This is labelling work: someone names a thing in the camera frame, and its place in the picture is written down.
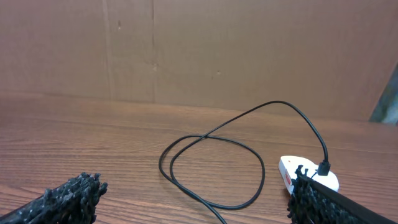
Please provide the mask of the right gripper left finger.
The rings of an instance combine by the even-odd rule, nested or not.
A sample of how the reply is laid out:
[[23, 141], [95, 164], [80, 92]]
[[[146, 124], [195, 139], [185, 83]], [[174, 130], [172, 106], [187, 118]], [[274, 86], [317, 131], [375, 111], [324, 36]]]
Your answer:
[[81, 173], [39, 198], [1, 216], [1, 224], [93, 224], [96, 206], [107, 192], [100, 174]]

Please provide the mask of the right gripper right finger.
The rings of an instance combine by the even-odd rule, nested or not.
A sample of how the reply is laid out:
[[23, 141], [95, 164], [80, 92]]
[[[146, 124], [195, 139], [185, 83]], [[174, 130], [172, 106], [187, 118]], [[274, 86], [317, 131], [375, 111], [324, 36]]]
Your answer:
[[297, 224], [397, 224], [335, 192], [302, 172], [295, 171], [293, 190], [287, 204], [288, 218]]

